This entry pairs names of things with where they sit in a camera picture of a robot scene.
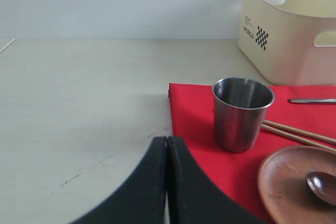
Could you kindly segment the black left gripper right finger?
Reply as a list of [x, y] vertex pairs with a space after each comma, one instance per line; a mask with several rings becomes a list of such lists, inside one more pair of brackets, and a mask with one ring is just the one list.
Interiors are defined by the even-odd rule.
[[175, 136], [167, 139], [167, 197], [170, 223], [264, 223], [223, 193]]

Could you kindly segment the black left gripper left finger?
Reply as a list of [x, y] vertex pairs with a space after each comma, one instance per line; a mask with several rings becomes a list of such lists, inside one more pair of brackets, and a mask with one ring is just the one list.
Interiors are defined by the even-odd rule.
[[124, 183], [72, 223], [164, 223], [166, 156], [167, 137], [154, 137]]

